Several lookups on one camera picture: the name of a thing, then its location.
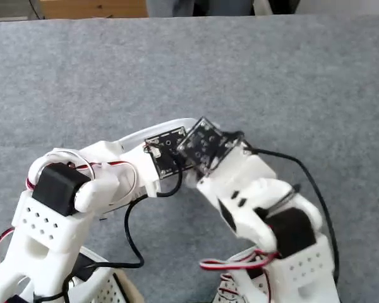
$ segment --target gray carpet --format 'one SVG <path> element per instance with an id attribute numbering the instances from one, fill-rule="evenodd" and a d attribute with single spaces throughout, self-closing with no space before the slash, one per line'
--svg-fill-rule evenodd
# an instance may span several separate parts
<path id="1" fill-rule="evenodd" d="M 379 302 L 379 17 L 324 16 L 0 23 L 0 232 L 29 165 L 53 146 L 116 140 L 206 115 L 255 146 L 303 159 L 340 246 L 344 303 Z M 279 176 L 300 170 L 266 158 Z M 87 246 L 134 261 L 124 211 Z M 146 265 L 129 270 L 147 302 L 210 300 L 217 275 L 197 261 L 246 244 L 190 189 L 134 209 Z"/>

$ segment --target white wire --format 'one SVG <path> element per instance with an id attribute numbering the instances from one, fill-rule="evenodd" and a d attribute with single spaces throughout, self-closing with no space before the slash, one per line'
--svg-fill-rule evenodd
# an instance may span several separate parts
<path id="1" fill-rule="evenodd" d="M 131 186 L 131 189 L 121 198 L 119 199 L 117 202 L 113 202 L 111 203 L 109 206 L 112 206 L 112 205 L 117 205 L 119 204 L 122 200 L 126 199 L 126 197 L 130 196 L 133 191 L 136 189 L 136 185 L 138 184 L 138 172 L 136 171 L 136 168 L 135 166 L 133 166 L 131 163 L 129 162 L 123 162 L 121 164 L 116 164 L 116 165 L 113 165 L 113 166 L 120 166 L 120 165 L 127 165 L 131 168 L 131 170 L 133 171 L 133 184 Z"/>
<path id="2" fill-rule="evenodd" d="M 49 153 L 47 153 L 46 155 L 56 155 L 57 153 L 67 153 L 69 155 L 73 155 L 77 158 L 79 158 L 81 161 L 83 161 L 89 171 L 90 171 L 90 175 L 91 175 L 91 179 L 94 180 L 95 179 L 95 172 L 94 172 L 94 169 L 93 167 L 91 166 L 90 162 L 87 161 L 82 155 L 80 155 L 77 151 L 75 150 L 70 150 L 70 149 L 67 149 L 67 148 L 55 148 L 53 151 L 50 151 Z"/>

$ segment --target wooden surface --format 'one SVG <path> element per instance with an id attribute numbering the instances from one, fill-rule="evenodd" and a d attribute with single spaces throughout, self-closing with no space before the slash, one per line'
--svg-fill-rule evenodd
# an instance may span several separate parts
<path id="1" fill-rule="evenodd" d="M 145 0 L 40 0 L 47 19 L 147 17 Z"/>

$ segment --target black circuit board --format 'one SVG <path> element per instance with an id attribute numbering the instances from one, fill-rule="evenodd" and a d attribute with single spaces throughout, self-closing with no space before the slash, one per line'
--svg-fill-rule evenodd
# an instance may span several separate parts
<path id="1" fill-rule="evenodd" d="M 202 117 L 182 140 L 177 150 L 201 172 L 208 174 L 233 147 L 226 133 Z"/>
<path id="2" fill-rule="evenodd" d="M 181 127 L 145 140 L 160 179 L 178 173 L 177 165 L 173 162 L 171 155 L 179 162 L 178 165 L 180 165 L 181 170 L 192 167 L 192 165 L 177 152 L 178 144 L 180 144 L 185 137 L 185 128 Z"/>

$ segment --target black wire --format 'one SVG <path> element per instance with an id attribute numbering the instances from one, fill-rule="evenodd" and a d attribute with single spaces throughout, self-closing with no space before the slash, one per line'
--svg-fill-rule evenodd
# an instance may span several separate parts
<path id="1" fill-rule="evenodd" d="M 31 0 L 28 0 L 28 2 L 30 3 L 30 6 L 31 6 L 35 16 L 37 17 L 38 20 L 40 20 L 39 15 L 37 13 L 37 10 L 35 9 L 35 6 L 32 4 Z"/>
<path id="2" fill-rule="evenodd" d="M 334 282 L 335 282 L 335 284 L 337 284 L 337 282 L 339 281 L 339 275 L 340 275 L 340 257 L 339 257 L 339 249 L 338 249 L 338 245 L 337 245 L 337 239 L 335 237 L 333 222 L 331 220 L 330 212 L 328 211 L 327 204 L 324 201 L 322 193 L 320 192 L 320 190 L 319 190 L 313 176 L 310 174 L 309 170 L 302 163 L 302 161 L 300 161 L 299 159 L 297 159 L 295 157 L 286 155 L 284 153 L 278 153 L 276 151 L 270 151 L 270 150 L 262 150 L 262 149 L 253 148 L 253 147 L 247 147 L 245 149 L 251 151 L 252 153 L 256 153 L 256 154 L 261 153 L 264 155 L 270 155 L 270 156 L 274 156 L 274 157 L 288 159 L 290 161 L 297 163 L 302 168 L 304 174 L 306 175 L 310 184 L 312 185 L 313 189 L 315 190 L 315 193 L 316 193 L 317 198 L 318 198 L 318 200 L 319 200 L 319 202 L 323 208 L 324 216 L 325 216 L 326 221 L 327 221 L 328 232 L 330 234 L 330 240 L 332 243 L 333 255 L 334 255 L 334 273 L 333 273 L 333 276 L 334 276 Z"/>
<path id="3" fill-rule="evenodd" d="M 183 168 L 178 160 L 178 157 L 175 156 L 171 151 L 170 149 L 168 148 L 164 148 L 163 146 L 161 145 L 158 145 L 158 144 L 154 144 L 154 143 L 146 143 L 148 146 L 152 146 L 152 147 L 155 147 L 155 148 L 158 148 L 160 150 L 163 151 L 163 155 L 167 155 L 170 160 L 173 162 L 173 164 L 176 166 L 177 168 L 177 171 L 178 171 L 178 179 L 177 179 L 177 183 L 176 185 L 174 186 L 173 189 L 171 189 L 170 191 L 166 192 L 166 193 L 156 193 L 156 196 L 159 197 L 159 198 L 166 198 L 166 197 L 171 197 L 172 195 L 176 194 L 179 189 L 181 188 L 181 184 L 183 183 Z"/>
<path id="4" fill-rule="evenodd" d="M 59 299 L 61 297 L 64 297 L 64 302 L 65 303 L 70 303 L 70 299 L 69 299 L 69 295 L 68 295 L 69 281 L 79 271 L 82 271 L 82 270 L 87 270 L 89 268 L 97 269 L 97 268 L 102 268 L 102 267 L 106 267 L 106 268 L 141 268 L 145 264 L 145 259 L 143 258 L 143 256 L 141 255 L 139 249 L 137 248 L 137 246 L 133 242 L 133 239 L 132 239 L 132 236 L 131 236 L 131 232 L 129 230 L 129 216 L 130 216 L 130 214 L 132 212 L 132 209 L 135 207 L 135 205 L 137 205 L 140 201 L 146 199 L 147 197 L 148 197 L 147 194 L 145 194 L 145 195 L 143 195 L 143 196 L 135 199 L 134 201 L 132 201 L 129 204 L 128 209 L 126 210 L 125 218 L 124 218 L 124 227 L 125 227 L 126 238 L 128 240 L 129 245 L 132 248 L 132 251 L 134 252 L 134 254 L 136 255 L 136 257 L 139 259 L 139 262 L 137 262 L 137 263 L 96 262 L 96 263 L 92 263 L 90 265 L 86 265 L 86 266 L 80 267 L 77 270 L 72 271 L 64 279 L 63 285 L 62 285 L 62 292 L 60 292 L 60 293 L 58 293 L 56 295 L 50 296 L 50 297 L 41 297 L 41 298 L 35 299 L 34 302 L 35 303 L 41 303 L 41 302 L 52 301 L 52 300 L 56 300 L 56 299 Z"/>

